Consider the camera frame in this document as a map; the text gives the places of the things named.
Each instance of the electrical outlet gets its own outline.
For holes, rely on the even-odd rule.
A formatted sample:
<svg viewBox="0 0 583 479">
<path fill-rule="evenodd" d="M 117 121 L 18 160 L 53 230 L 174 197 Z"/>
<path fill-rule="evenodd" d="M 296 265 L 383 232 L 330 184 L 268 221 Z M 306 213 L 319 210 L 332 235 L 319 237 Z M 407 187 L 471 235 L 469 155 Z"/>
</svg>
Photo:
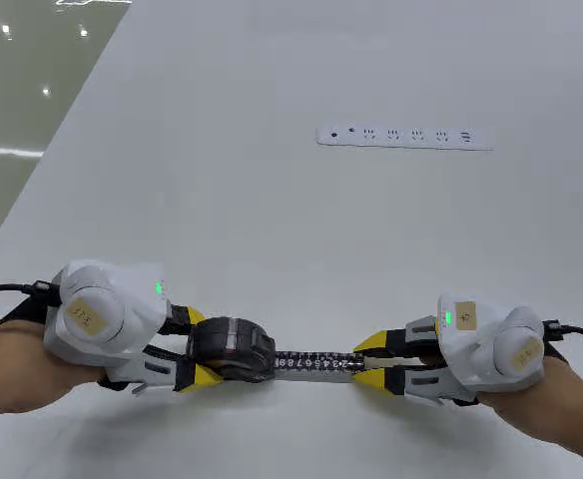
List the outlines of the electrical outlet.
<svg viewBox="0 0 583 479">
<path fill-rule="evenodd" d="M 446 130 L 437 130 L 435 132 L 435 140 L 442 144 L 449 143 L 449 134 Z"/>
<path fill-rule="evenodd" d="M 375 140 L 376 130 L 374 128 L 365 128 L 362 130 L 362 135 L 366 140 Z"/>
<path fill-rule="evenodd" d="M 424 132 L 419 128 L 412 129 L 411 140 L 415 143 L 424 142 Z"/>
<path fill-rule="evenodd" d="M 401 138 L 401 134 L 399 130 L 396 129 L 389 129 L 387 130 L 387 139 L 390 142 L 397 142 L 398 140 L 400 140 Z"/>
</svg>

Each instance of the paper label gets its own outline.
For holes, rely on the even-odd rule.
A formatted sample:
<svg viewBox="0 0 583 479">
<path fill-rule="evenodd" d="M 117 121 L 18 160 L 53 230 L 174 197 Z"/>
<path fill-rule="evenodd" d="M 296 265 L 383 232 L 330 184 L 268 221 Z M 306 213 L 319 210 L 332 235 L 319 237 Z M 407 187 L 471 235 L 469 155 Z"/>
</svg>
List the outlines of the paper label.
<svg viewBox="0 0 583 479">
<path fill-rule="evenodd" d="M 513 369 L 520 372 L 529 361 L 542 353 L 542 343 L 535 337 L 528 337 L 515 353 L 509 358 Z"/>
<path fill-rule="evenodd" d="M 90 336 L 103 331 L 108 323 L 82 297 L 74 300 L 66 309 L 72 320 Z"/>
<path fill-rule="evenodd" d="M 475 302 L 463 301 L 455 304 L 455 325 L 459 331 L 475 331 L 477 329 Z"/>
</svg>

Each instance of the black tape measure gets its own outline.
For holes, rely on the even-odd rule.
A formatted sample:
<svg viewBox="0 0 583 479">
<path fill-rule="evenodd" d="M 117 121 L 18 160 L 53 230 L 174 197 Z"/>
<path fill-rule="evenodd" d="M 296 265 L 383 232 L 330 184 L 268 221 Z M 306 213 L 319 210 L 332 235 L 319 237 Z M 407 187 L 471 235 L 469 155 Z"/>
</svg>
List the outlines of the black tape measure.
<svg viewBox="0 0 583 479">
<path fill-rule="evenodd" d="M 188 355 L 223 379 L 263 382 L 274 378 L 276 343 L 246 319 L 211 317 L 192 327 Z"/>
</svg>

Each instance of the gray floor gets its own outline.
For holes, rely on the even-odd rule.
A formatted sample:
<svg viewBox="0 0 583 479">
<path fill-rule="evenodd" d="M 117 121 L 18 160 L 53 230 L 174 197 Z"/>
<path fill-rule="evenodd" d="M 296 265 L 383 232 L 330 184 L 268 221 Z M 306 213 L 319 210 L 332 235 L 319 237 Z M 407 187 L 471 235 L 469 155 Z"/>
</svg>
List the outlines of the gray floor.
<svg viewBox="0 0 583 479">
<path fill-rule="evenodd" d="M 0 0 L 0 226 L 128 3 Z"/>
</svg>

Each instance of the white plastic casing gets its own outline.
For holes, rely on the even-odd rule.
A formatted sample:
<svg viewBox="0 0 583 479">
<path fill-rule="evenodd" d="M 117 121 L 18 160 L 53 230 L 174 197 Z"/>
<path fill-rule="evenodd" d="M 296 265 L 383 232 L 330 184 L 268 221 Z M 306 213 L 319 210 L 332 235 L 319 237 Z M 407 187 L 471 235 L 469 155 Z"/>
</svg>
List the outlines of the white plastic casing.
<svg viewBox="0 0 583 479">
<path fill-rule="evenodd" d="M 53 279 L 62 305 L 48 313 L 46 348 L 78 364 L 125 363 L 143 351 L 168 316 L 163 278 L 159 264 L 71 262 Z"/>
<path fill-rule="evenodd" d="M 437 321 L 442 355 L 467 389 L 514 391 L 542 378 L 544 326 L 532 309 L 444 294 Z"/>
</svg>

